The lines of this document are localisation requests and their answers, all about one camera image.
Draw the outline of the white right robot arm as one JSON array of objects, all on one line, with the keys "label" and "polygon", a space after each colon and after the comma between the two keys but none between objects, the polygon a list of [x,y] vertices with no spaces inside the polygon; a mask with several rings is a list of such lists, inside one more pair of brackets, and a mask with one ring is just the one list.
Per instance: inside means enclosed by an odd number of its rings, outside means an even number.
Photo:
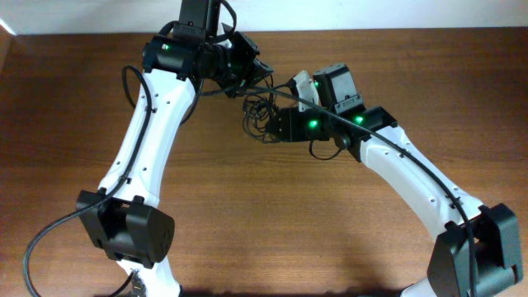
[{"label": "white right robot arm", "polygon": [[296,107],[280,108],[266,132],[281,142],[333,140],[383,178],[435,242],[426,276],[401,296],[495,296],[523,280],[515,214],[459,188],[412,143],[383,107],[367,107],[349,68],[303,70],[286,86]]}]

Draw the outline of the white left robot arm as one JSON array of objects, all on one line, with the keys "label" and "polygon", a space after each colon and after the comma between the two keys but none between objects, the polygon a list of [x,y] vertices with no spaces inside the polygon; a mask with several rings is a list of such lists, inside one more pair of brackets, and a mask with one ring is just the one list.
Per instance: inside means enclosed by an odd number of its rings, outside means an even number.
[{"label": "white left robot arm", "polygon": [[77,209],[96,248],[135,283],[136,296],[178,296],[167,258],[175,232],[159,208],[160,187],[179,127],[195,110],[205,81],[236,97],[271,74],[257,46],[219,20],[225,1],[185,1],[143,51],[134,114],[111,169]]}]

